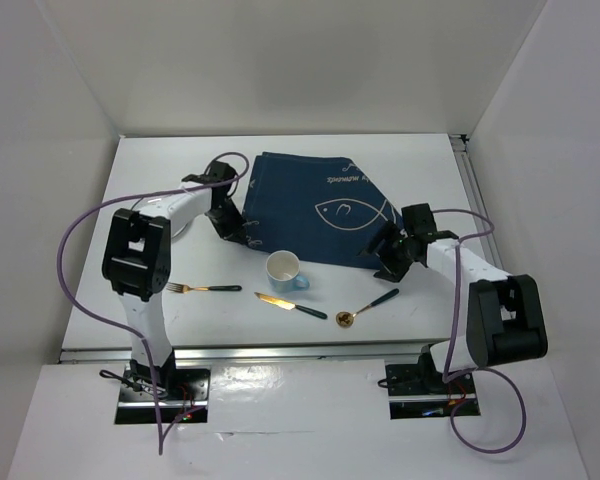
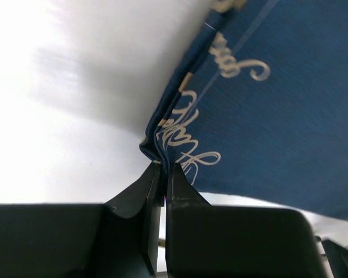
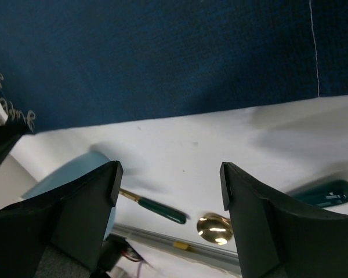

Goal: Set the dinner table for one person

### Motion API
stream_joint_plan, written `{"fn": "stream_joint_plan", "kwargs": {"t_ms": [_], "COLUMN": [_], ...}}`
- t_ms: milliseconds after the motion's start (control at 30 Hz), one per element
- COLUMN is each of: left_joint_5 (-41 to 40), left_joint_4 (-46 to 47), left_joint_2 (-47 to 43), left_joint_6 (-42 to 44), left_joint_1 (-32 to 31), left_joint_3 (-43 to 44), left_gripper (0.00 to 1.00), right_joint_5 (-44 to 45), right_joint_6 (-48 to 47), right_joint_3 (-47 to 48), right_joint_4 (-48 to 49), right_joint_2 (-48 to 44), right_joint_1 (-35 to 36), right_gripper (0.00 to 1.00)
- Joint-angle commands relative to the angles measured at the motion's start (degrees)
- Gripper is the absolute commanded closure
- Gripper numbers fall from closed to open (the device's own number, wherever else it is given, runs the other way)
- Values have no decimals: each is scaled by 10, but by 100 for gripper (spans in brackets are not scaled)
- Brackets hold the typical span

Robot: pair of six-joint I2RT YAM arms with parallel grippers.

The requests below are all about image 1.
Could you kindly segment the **blue fish placemat cloth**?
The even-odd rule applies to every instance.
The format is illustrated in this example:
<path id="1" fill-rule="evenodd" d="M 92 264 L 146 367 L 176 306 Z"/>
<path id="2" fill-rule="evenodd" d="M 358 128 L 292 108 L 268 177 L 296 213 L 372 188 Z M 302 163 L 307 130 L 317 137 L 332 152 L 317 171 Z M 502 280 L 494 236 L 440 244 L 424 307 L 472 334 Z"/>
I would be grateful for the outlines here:
<path id="1" fill-rule="evenodd" d="M 304 262 L 371 270 L 380 261 L 361 251 L 386 222 L 402 223 L 353 160 L 272 152 L 254 161 L 243 217 L 254 250 L 288 250 Z"/>

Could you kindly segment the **white and blue mug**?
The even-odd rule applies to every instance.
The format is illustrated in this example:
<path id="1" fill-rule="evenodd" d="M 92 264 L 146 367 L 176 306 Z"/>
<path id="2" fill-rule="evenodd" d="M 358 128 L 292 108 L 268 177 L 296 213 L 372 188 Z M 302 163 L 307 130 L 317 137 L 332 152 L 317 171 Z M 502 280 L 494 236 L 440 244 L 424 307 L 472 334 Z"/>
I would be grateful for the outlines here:
<path id="1" fill-rule="evenodd" d="M 301 274 L 298 257 L 290 251 L 271 253 L 265 268 L 270 286 L 275 292 L 304 291 L 310 287 L 309 280 Z"/>

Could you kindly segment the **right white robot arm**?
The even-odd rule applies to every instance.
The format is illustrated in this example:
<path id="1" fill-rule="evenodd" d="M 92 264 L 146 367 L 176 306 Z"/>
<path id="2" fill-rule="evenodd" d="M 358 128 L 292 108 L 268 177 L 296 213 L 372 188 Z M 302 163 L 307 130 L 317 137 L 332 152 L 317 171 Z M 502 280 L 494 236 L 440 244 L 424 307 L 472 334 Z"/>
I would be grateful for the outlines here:
<path id="1" fill-rule="evenodd" d="M 379 259 L 376 278 L 398 283 L 419 264 L 454 285 L 450 338 L 425 349 L 429 359 L 416 369 L 420 387 L 437 392 L 475 370 L 545 357 L 549 342 L 536 281 L 508 273 L 464 246 L 490 235 L 493 223 L 473 213 L 487 229 L 459 236 L 440 230 L 435 213 L 426 203 L 403 208 L 402 224 L 385 222 L 360 251 Z"/>

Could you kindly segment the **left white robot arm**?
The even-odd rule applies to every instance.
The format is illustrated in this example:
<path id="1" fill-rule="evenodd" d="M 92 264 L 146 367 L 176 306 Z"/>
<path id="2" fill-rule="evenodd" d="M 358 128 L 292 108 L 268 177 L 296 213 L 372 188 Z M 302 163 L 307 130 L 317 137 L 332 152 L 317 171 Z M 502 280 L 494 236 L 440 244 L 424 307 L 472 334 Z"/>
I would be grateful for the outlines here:
<path id="1" fill-rule="evenodd" d="M 189 175 L 181 192 L 140 210 L 121 208 L 112 217 L 102 273 L 131 329 L 132 375 L 156 399 L 169 397 L 177 387 L 162 300 L 171 274 L 173 234 L 205 216 L 221 239 L 246 244 L 245 220 L 231 198 L 232 183 L 227 176 Z"/>

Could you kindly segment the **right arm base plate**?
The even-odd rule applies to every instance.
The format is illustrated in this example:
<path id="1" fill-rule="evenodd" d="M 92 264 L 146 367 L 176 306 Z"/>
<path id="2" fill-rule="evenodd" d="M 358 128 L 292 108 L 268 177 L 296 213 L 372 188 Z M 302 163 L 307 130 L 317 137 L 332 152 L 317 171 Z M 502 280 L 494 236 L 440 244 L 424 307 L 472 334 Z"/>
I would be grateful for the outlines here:
<path id="1" fill-rule="evenodd" d="M 416 363 L 387 364 L 377 386 L 387 391 L 392 420 L 480 416 L 476 387 L 471 374 L 444 383 L 429 353 Z"/>

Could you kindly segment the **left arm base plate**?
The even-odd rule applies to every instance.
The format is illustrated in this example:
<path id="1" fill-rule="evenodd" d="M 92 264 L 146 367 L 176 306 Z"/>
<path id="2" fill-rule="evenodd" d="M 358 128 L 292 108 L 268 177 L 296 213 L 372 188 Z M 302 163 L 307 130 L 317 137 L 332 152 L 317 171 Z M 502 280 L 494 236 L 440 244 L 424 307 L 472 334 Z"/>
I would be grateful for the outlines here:
<path id="1" fill-rule="evenodd" d="M 135 379 L 129 367 L 122 375 L 116 406 L 116 425 L 155 424 L 153 390 L 149 380 Z M 206 423 L 211 380 L 209 368 L 183 368 L 175 373 L 174 384 L 158 387 L 162 421 L 170 424 L 178 415 L 183 424 Z"/>

